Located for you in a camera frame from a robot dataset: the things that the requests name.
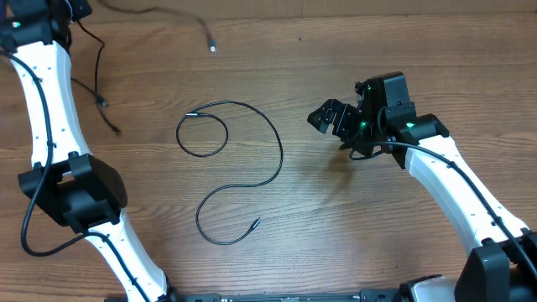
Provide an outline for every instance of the cable plug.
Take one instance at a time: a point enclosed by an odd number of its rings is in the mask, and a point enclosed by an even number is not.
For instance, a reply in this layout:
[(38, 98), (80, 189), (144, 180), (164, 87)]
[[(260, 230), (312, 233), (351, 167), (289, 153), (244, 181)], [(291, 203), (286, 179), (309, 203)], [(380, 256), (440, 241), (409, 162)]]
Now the cable plug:
[(216, 40), (210, 40), (209, 41), (209, 50), (212, 54), (216, 53)]
[(203, 113), (203, 112), (188, 112), (185, 115), (187, 117), (207, 117), (207, 116), (209, 116), (208, 113)]
[(252, 225), (250, 226), (250, 230), (252, 231), (255, 230), (255, 228), (258, 227), (260, 223), (261, 223), (261, 217), (259, 217), (252, 223)]
[(102, 97), (101, 95), (97, 95), (97, 103), (101, 106), (101, 107), (108, 107), (108, 102), (107, 100), (104, 99), (104, 97)]

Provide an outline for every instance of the white arm link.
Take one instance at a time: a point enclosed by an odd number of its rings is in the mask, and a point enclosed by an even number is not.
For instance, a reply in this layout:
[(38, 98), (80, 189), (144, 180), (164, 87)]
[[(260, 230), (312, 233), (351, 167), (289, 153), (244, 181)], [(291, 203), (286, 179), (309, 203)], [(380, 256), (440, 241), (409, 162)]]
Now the white arm link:
[[(420, 147), (443, 154), (454, 161), (470, 177), (513, 236), (522, 236), (521, 229), (528, 226), (494, 198), (462, 159), (452, 138), (439, 135), (422, 139)], [(482, 245), (483, 239), (491, 238), (495, 242), (507, 240), (467, 182), (454, 169), (448, 168), (446, 163), (419, 150), (408, 148), (405, 168), (430, 192), (444, 211), (462, 240), (467, 256), (473, 248)]]
[[(52, 163), (67, 160), (70, 152), (89, 154), (90, 149), (82, 136), (76, 115), (73, 92), (70, 86), (70, 56), (58, 43), (44, 45), (36, 42), (17, 48), (14, 54), (26, 63), (41, 79), (47, 106), (49, 107), (52, 138), (56, 144)], [(44, 126), (43, 106), (32, 77), (16, 62), (13, 66), (23, 85), (29, 120), (32, 126), (32, 165), (47, 159), (47, 135)]]
[[(144, 293), (151, 301), (158, 301), (160, 296), (166, 295), (168, 289), (166, 276), (143, 249), (142, 243), (128, 220), (126, 209), (121, 210), (119, 219), (120, 222), (116, 225), (107, 222), (94, 226), (88, 231), (108, 236)], [(108, 265), (125, 288), (128, 302), (144, 302), (142, 295), (131, 284), (110, 247), (100, 237), (90, 236), (86, 237), (86, 240), (91, 242), (107, 260)]]

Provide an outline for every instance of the wire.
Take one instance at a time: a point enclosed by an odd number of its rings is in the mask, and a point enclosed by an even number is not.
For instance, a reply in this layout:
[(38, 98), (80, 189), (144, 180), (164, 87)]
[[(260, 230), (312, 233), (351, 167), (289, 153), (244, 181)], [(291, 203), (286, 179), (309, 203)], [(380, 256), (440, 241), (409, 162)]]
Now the wire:
[[(203, 113), (203, 112), (198, 112), (202, 109), (205, 109), (205, 108), (208, 108), (208, 107), (213, 107), (213, 106), (217, 106), (217, 105), (222, 105), (222, 104), (235, 104), (235, 105), (240, 105), (240, 106), (244, 106), (246, 108), (249, 108), (251, 110), (253, 110), (254, 112), (256, 112), (258, 115), (260, 115), (261, 117), (263, 117), (267, 122), (268, 124), (270, 125), (270, 127), (273, 129), (274, 131), (274, 134), (276, 134), (276, 139), (278, 140), (278, 145), (279, 145), (279, 166), (278, 166), (278, 169), (276, 170), (276, 172), (274, 173), (274, 175), (272, 175), (272, 177), (270, 177), (268, 180), (265, 180), (263, 182), (260, 182), (258, 184), (255, 184), (255, 185), (223, 185), (215, 190), (213, 190), (211, 193), (209, 193), (209, 195), (207, 195), (203, 201), (200, 203), (200, 205), (198, 206), (198, 209), (196, 211), (196, 226), (198, 227), (198, 231), (200, 232), (200, 234), (210, 243), (213, 243), (213, 244), (216, 244), (216, 245), (232, 245), (232, 244), (235, 244), (237, 242), (240, 242), (242, 239), (246, 238), (246, 236), (248, 236), (253, 230), (255, 230), (256, 227), (259, 226), (259, 223), (261, 223), (261, 217), (259, 217), (258, 219), (256, 219), (252, 225), (250, 226), (250, 228), (248, 228), (248, 230), (244, 233), (244, 235), (240, 236), (238, 239), (235, 239), (231, 242), (218, 242), (216, 240), (213, 240), (211, 238), (209, 238), (204, 232), (203, 230), (201, 229), (201, 226), (200, 226), (200, 210), (201, 208), (203, 207), (203, 205), (205, 205), (206, 201), (211, 197), (213, 196), (214, 194), (216, 194), (218, 191), (221, 191), (221, 190), (225, 190), (225, 189), (230, 189), (230, 188), (256, 188), (256, 187), (260, 187), (262, 185), (266, 185), (268, 184), (269, 182), (273, 181), (276, 176), (278, 176), (279, 174), (279, 171), (282, 169), (282, 165), (284, 164), (284, 147), (282, 146), (282, 142), (281, 140), (279, 139), (279, 135), (278, 135), (278, 131), (276, 131), (276, 127), (272, 124), (272, 122), (270, 122), (269, 118), (264, 115), (262, 112), (260, 112), (258, 109), (248, 105), (248, 104), (245, 104), (245, 103), (242, 103), (242, 102), (236, 102), (236, 101), (219, 101), (219, 102), (212, 102), (212, 103), (209, 103), (209, 104), (206, 104), (206, 105), (202, 105), (202, 106), (199, 106), (197, 108), (194, 108), (192, 110), (190, 110), (187, 114), (185, 114), (183, 116), (183, 118), (181, 118), (181, 120), (179, 121), (179, 123), (177, 124), (177, 129), (175, 130), (175, 137), (177, 138), (177, 143), (179, 144), (179, 146), (185, 151), (187, 152), (188, 154), (190, 155), (194, 155), (196, 157), (200, 157), (200, 158), (203, 158), (203, 157), (209, 157), (209, 156), (212, 156), (214, 154), (217, 154), (218, 152), (220, 152), (220, 150), (222, 150), (226, 144), (227, 144), (227, 139), (228, 139), (228, 132), (227, 132), (227, 126), (226, 124), (217, 116), (214, 116), (212, 114), (209, 114), (209, 113)], [(226, 140), (224, 141), (224, 143), (222, 144), (222, 146), (215, 152), (212, 152), (212, 153), (209, 153), (209, 154), (195, 154), (191, 151), (189, 151), (188, 149), (185, 148), (185, 146), (183, 146), (183, 144), (181, 143), (180, 141), (180, 137), (179, 137), (179, 129), (181, 127), (181, 125), (183, 124), (183, 122), (188, 118), (188, 117), (211, 117), (211, 118), (214, 118), (216, 119), (218, 122), (220, 122), (223, 126), (224, 126), (224, 129), (226, 130)]]
[(380, 154), (384, 153), (383, 150), (380, 150), (380, 151), (377, 151), (377, 152), (375, 152), (375, 153), (373, 153), (373, 154), (371, 154), (369, 156), (362, 156), (362, 157), (359, 157), (359, 158), (355, 158), (355, 157), (353, 157), (355, 151), (356, 151), (355, 149), (351, 150), (351, 152), (349, 153), (349, 159), (352, 159), (352, 160), (373, 159), (373, 158), (376, 158), (377, 156), (379, 156)]
[(493, 210), (493, 208), (488, 204), (488, 201), (485, 199), (485, 197), (481, 194), (477, 186), (473, 183), (473, 181), (470, 179), (470, 177), (461, 169), (459, 166), (453, 162), (447, 159), (446, 157), (431, 151), (427, 148), (423, 148), (420, 146), (415, 146), (410, 143), (400, 143), (400, 142), (366, 142), (366, 143), (360, 143), (360, 146), (364, 147), (375, 147), (375, 146), (382, 146), (382, 145), (388, 145), (388, 146), (399, 146), (399, 147), (405, 147), (405, 148), (413, 148), (416, 150), (419, 150), (425, 154), (428, 154), (434, 158), (437, 158), (444, 163), (448, 164), (451, 168), (453, 168), (467, 183), (470, 185), (470, 188), (473, 190), (473, 192), (476, 194), (477, 198), (481, 201), (482, 205), (487, 210), (488, 214), (493, 218), (494, 222), (498, 225), (498, 227), (502, 230), (502, 232), (505, 234), (505, 236), (509, 239), (509, 241), (513, 244), (517, 252), (522, 256), (522, 259), (527, 265), (527, 269), (529, 270), (529, 273), (534, 278), (534, 281), (537, 283), (537, 268), (535, 268), (534, 264), (532, 263), (531, 259), (529, 259), (528, 254), (526, 251), (520, 246), (517, 239), (511, 234), (511, 232), (508, 230), (508, 228), (503, 224), (502, 218), (499, 217)]
[(102, 97), (101, 95), (98, 95), (96, 94), (90, 87), (88, 87), (86, 84), (82, 83), (82, 81), (74, 78), (74, 77), (71, 77), (70, 78), (71, 81), (74, 81), (76, 84), (80, 85), (82, 88), (86, 89), (88, 92), (90, 92), (93, 96), (96, 96), (97, 98), (97, 103), (102, 106), (102, 107), (108, 107), (108, 102), (107, 100)]
[(151, 7), (151, 8), (145, 8), (141, 10), (134, 10), (134, 9), (128, 9), (128, 8), (118, 8), (110, 3), (108, 1), (104, 0), (98, 0), (98, 2), (105, 8), (108, 8), (114, 12), (118, 13), (130, 13), (130, 14), (144, 14), (144, 13), (167, 13), (170, 15), (175, 15), (177, 17), (187, 17), (191, 18), (197, 23), (200, 24), (200, 26), (203, 28), (203, 32), (206, 36), (207, 44), (209, 45), (209, 50), (214, 54), (216, 53), (216, 40), (214, 39), (214, 36), (211, 32), (211, 29), (209, 29), (209, 26), (205, 22), (204, 19), (202, 19), (200, 16), (195, 15), (193, 13), (189, 13), (186, 11), (181, 11), (173, 8), (162, 8), (159, 6)]
[(69, 240), (68, 242), (65, 242), (65, 243), (61, 244), (60, 246), (58, 246), (58, 247), (56, 247), (56, 248), (54, 248), (52, 250), (49, 250), (47, 252), (35, 252), (28, 245), (27, 235), (28, 235), (28, 228), (29, 228), (30, 218), (32, 216), (32, 212), (34, 211), (35, 205), (37, 204), (37, 200), (40, 198), (41, 194), (43, 193), (44, 183), (48, 179), (48, 175), (49, 175), (49, 172), (50, 172), (50, 166), (52, 165), (52, 158), (53, 158), (53, 152), (54, 152), (55, 144), (54, 144), (54, 142), (52, 140), (52, 127), (50, 126), (49, 107), (47, 105), (47, 101), (46, 101), (46, 98), (44, 96), (44, 91), (43, 91), (43, 87), (41, 86), (40, 78), (38, 78), (38, 76), (35, 75), (34, 71), (28, 65), (26, 65), (26, 63), (24, 63), (21, 59), (17, 58), (16, 56), (11, 55), (8, 52), (5, 52), (3, 50), (0, 50), (0, 55), (3, 55), (3, 56), (9, 58), (12, 61), (15, 61), (19, 65), (21, 65), (30, 74), (30, 76), (32, 77), (32, 80), (34, 81), (35, 86), (37, 87), (37, 91), (38, 91), (39, 97), (41, 99), (41, 105), (43, 107), (43, 114), (44, 114), (44, 127), (45, 127), (45, 131), (46, 131), (46, 134), (47, 134), (47, 159), (46, 159), (46, 162), (44, 164), (43, 174), (41, 175), (41, 179), (39, 180), (39, 183), (38, 183), (37, 188), (36, 188), (36, 190), (34, 192), (34, 195), (32, 196), (32, 199), (30, 200), (30, 203), (28, 204), (28, 209), (26, 210), (26, 214), (24, 215), (23, 225), (22, 225), (22, 228), (21, 228), (20, 242), (21, 242), (21, 245), (23, 246), (23, 250), (27, 254), (29, 254), (31, 256), (46, 257), (46, 256), (53, 255), (53, 254), (65, 249), (67, 247), (70, 247), (71, 245), (79, 242), (83, 238), (86, 238), (86, 237), (89, 237), (89, 236), (100, 237), (110, 247), (110, 249), (112, 250), (112, 252), (116, 256), (117, 261), (119, 262), (119, 264), (121, 265), (121, 267), (125, 271), (125, 274), (128, 276), (129, 280), (134, 285), (134, 287), (136, 287), (136, 289), (140, 292), (140, 294), (142, 295), (143, 299), (146, 302), (150, 302), (148, 296), (144, 293), (144, 291), (142, 290), (142, 288), (140, 287), (140, 285), (138, 284), (138, 282), (136, 281), (134, 276), (128, 270), (127, 265), (123, 261), (123, 258), (121, 257), (121, 255), (119, 254), (117, 249), (113, 246), (113, 244), (110, 241), (110, 239), (108, 239), (108, 237), (105, 236), (105, 235), (102, 235), (102, 234), (96, 233), (96, 232), (86, 232), (86, 233), (83, 233), (82, 235), (74, 237), (73, 239)]
[(97, 37), (96, 35), (92, 34), (89, 30), (87, 30), (84, 25), (82, 25), (81, 21), (76, 21), (78, 23), (78, 26), (80, 26), (80, 28), (88, 35), (90, 35), (93, 39), (97, 40), (99, 43), (101, 43), (101, 48), (99, 48), (99, 51), (97, 52), (97, 58), (96, 58), (96, 61), (95, 61), (95, 76), (94, 76), (94, 81), (95, 81), (95, 89), (94, 89), (94, 94), (95, 94), (95, 104), (97, 106), (97, 110), (99, 111), (99, 114), (101, 115), (102, 117), (102, 120), (104, 120), (104, 122), (108, 125), (108, 127), (116, 134), (116, 135), (121, 135), (121, 130), (116, 127), (114, 124), (112, 124), (107, 116), (104, 114), (104, 111), (102, 110), (102, 107), (99, 105), (99, 98), (98, 98), (98, 84), (97, 84), (97, 79), (98, 79), (98, 71), (99, 71), (99, 60), (101, 59), (101, 52), (102, 50), (104, 49), (104, 47), (106, 46), (106, 44), (104, 43), (104, 41), (102, 41), (101, 39), (99, 39), (99, 37)]
[[(11, 66), (8, 62), (4, 61), (4, 60), (0, 60), (0, 62), (2, 62), (3, 65), (5, 65), (10, 71), (13, 71), (13, 72), (17, 72), (13, 66)], [(96, 95), (96, 93), (90, 88), (88, 87), (86, 84), (82, 83), (82, 81), (74, 78), (74, 77), (71, 77), (70, 78), (71, 81), (74, 81), (76, 84), (80, 85), (82, 88), (86, 89), (88, 92), (90, 92), (93, 96)], [(101, 95), (96, 95), (97, 96), (97, 102), (99, 103), (99, 105), (101, 105), (102, 107), (108, 107), (108, 101)]]

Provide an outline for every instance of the black joint housing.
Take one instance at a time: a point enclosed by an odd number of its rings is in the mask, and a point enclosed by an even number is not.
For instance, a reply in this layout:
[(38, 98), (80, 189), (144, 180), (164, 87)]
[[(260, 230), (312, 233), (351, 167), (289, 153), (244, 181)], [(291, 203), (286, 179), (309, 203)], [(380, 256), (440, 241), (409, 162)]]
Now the black joint housing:
[[(326, 133), (333, 123), (332, 134), (343, 142), (340, 149), (352, 148), (369, 157), (373, 154), (373, 146), (365, 144), (367, 142), (418, 145), (421, 139), (436, 135), (449, 137), (447, 128), (434, 115), (417, 116), (402, 72), (358, 81), (354, 89), (361, 96), (356, 108), (331, 99), (308, 116), (308, 122), (322, 133)], [(382, 146), (383, 152), (392, 154), (402, 169), (406, 149), (393, 145)]]
[[(537, 234), (524, 231), (515, 238), (530, 261), (537, 264)], [(518, 264), (511, 268), (510, 263)], [(487, 238), (482, 247), (470, 253), (455, 287), (457, 302), (535, 302), (537, 283), (510, 240), (495, 242)]]
[[(34, 196), (42, 174), (37, 167), (18, 176), (27, 197)], [(56, 223), (78, 233), (105, 222), (118, 223), (127, 206), (127, 191), (114, 168), (84, 154), (50, 166), (37, 205)]]
[(70, 21), (91, 14), (87, 0), (18, 0), (9, 7), (13, 17), (0, 19), (0, 47), (11, 54), (20, 46), (53, 41), (69, 52)]

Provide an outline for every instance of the coiled black cable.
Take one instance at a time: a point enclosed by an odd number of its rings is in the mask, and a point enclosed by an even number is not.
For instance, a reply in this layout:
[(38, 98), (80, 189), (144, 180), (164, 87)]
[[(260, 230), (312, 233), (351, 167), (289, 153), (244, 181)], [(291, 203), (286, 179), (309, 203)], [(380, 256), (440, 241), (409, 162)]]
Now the coiled black cable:
[[(279, 155), (280, 155), (278, 169), (276, 170), (274, 175), (272, 175), (272, 177), (270, 177), (268, 180), (265, 180), (263, 182), (255, 184), (255, 185), (223, 185), (220, 188), (214, 189), (211, 193), (209, 193), (209, 195), (207, 195), (203, 199), (203, 201), (200, 203), (200, 205), (198, 206), (198, 209), (196, 211), (196, 226), (198, 227), (198, 231), (200, 232), (200, 234), (210, 243), (213, 243), (213, 244), (216, 244), (216, 245), (232, 245), (232, 244), (235, 244), (237, 242), (240, 242), (242, 239), (246, 238), (246, 236), (248, 236), (253, 230), (255, 230), (255, 228), (259, 226), (259, 223), (261, 223), (261, 217), (256, 219), (252, 223), (252, 225), (248, 228), (248, 230), (244, 233), (244, 235), (240, 236), (239, 238), (237, 238), (237, 239), (235, 239), (233, 241), (230, 241), (230, 242), (219, 242), (219, 241), (216, 241), (214, 239), (209, 238), (203, 232), (203, 230), (201, 229), (201, 225), (200, 225), (200, 210), (201, 210), (201, 208), (203, 207), (203, 205), (205, 205), (206, 201), (209, 198), (211, 198), (211, 196), (213, 196), (214, 194), (216, 194), (217, 192), (219, 192), (221, 190), (231, 189), (231, 188), (256, 188), (256, 187), (259, 187), (259, 186), (262, 186), (262, 185), (266, 185), (269, 182), (273, 181), (278, 176), (279, 171), (282, 169), (282, 165), (284, 164), (284, 147), (282, 145), (281, 140), (279, 139), (279, 134), (278, 134), (278, 131), (276, 130), (276, 127), (272, 124), (272, 122), (270, 122), (269, 118), (266, 115), (264, 115), (262, 112), (260, 112), (258, 109), (254, 108), (254, 107), (252, 107), (252, 106), (250, 106), (248, 104), (242, 103), (242, 102), (219, 101), (219, 102), (212, 102), (212, 103), (209, 103), (209, 104), (202, 105), (202, 106), (199, 106), (197, 108), (194, 108), (194, 109), (190, 110), (187, 114), (185, 114), (183, 116), (183, 118), (181, 118), (181, 120), (177, 124), (177, 129), (175, 130), (175, 137), (177, 138), (177, 143), (179, 144), (179, 146), (185, 152), (187, 152), (190, 155), (196, 156), (196, 157), (205, 158), (205, 157), (209, 157), (209, 156), (212, 156), (214, 154), (217, 154), (218, 152), (220, 152), (226, 146), (227, 140), (228, 140), (228, 137), (229, 137), (226, 124), (219, 117), (217, 117), (215, 115), (212, 115), (212, 114), (209, 114), (209, 113), (198, 112), (198, 111), (200, 111), (202, 109), (205, 109), (205, 108), (208, 108), (208, 107), (213, 107), (213, 106), (223, 105), (223, 104), (234, 104), (234, 105), (244, 106), (244, 107), (246, 107), (246, 108), (248, 108), (250, 110), (253, 110), (258, 115), (263, 117), (268, 122), (270, 127), (273, 129), (274, 134), (276, 134), (276, 139), (278, 140), (278, 145), (279, 145)], [(179, 129), (180, 129), (181, 125), (183, 125), (183, 122), (185, 122), (185, 120), (188, 117), (211, 117), (211, 118), (216, 119), (219, 123), (221, 123), (222, 126), (224, 127), (224, 129), (226, 130), (226, 139), (224, 140), (224, 143), (222, 144), (222, 146), (217, 151), (211, 152), (209, 154), (195, 154), (195, 153), (191, 152), (190, 150), (188, 150), (187, 148), (185, 148), (185, 146), (183, 146), (183, 143), (180, 141)]]
[(47, 177), (49, 175), (50, 166), (52, 165), (52, 159), (53, 159), (53, 155), (54, 155), (55, 144), (54, 144), (54, 142), (52, 140), (52, 127), (50, 125), (49, 107), (47, 105), (47, 101), (46, 101), (46, 98), (44, 96), (44, 91), (43, 91), (43, 87), (41, 86), (40, 78), (38, 78), (38, 76), (35, 75), (34, 71), (26, 63), (24, 63), (21, 59), (17, 58), (16, 56), (14, 56), (12, 54), (9, 54), (8, 52), (5, 52), (3, 50), (0, 50), (0, 55), (3, 55), (5, 57), (9, 58), (10, 60), (16, 62), (17, 64), (21, 65), (30, 74), (30, 76), (32, 77), (32, 80), (34, 81), (35, 86), (37, 87), (37, 91), (38, 91), (39, 97), (41, 99), (41, 105), (43, 107), (43, 115), (44, 115), (44, 127), (45, 127), (45, 131), (46, 131), (46, 134), (47, 134), (47, 159), (46, 159), (46, 162), (44, 164), (43, 174), (41, 175), (41, 179), (39, 180), (37, 189), (34, 192), (34, 196), (32, 196), (32, 199), (30, 200), (30, 203), (28, 204), (28, 209), (26, 210), (26, 214), (24, 215), (23, 226), (21, 228), (20, 242), (21, 242), (21, 245), (23, 246), (23, 250), (27, 254), (29, 254), (31, 256), (34, 256), (34, 257), (46, 257), (46, 256), (54, 255), (55, 253), (65, 249), (67, 247), (70, 247), (71, 245), (79, 242), (81, 239), (84, 239), (86, 237), (89, 237), (89, 236), (100, 237), (110, 247), (110, 249), (112, 250), (112, 252), (116, 256), (117, 261), (121, 265), (122, 269), (125, 271), (125, 274), (129, 278), (130, 282), (132, 283), (132, 285), (134, 285), (134, 287), (136, 287), (136, 289), (142, 295), (143, 300), (146, 301), (146, 302), (150, 302), (148, 296), (144, 293), (144, 291), (142, 290), (142, 288), (138, 284), (136, 278), (134, 278), (134, 276), (128, 270), (127, 265), (123, 261), (123, 258), (121, 257), (121, 255), (119, 254), (117, 249), (114, 247), (114, 245), (112, 244), (110, 239), (108, 239), (107, 236), (102, 235), (101, 233), (85, 232), (85, 233), (83, 233), (83, 234), (81, 234), (81, 235), (79, 235), (77, 237), (74, 237), (73, 239), (69, 240), (68, 242), (65, 242), (65, 243), (61, 244), (60, 246), (58, 246), (58, 247), (56, 247), (56, 248), (54, 248), (52, 250), (49, 250), (47, 252), (35, 252), (28, 245), (27, 235), (28, 235), (28, 227), (29, 227), (29, 223), (30, 223), (30, 218), (32, 217), (32, 212), (34, 211), (35, 205), (37, 204), (37, 200), (41, 197), (41, 194), (43, 192), (44, 182), (47, 180)]

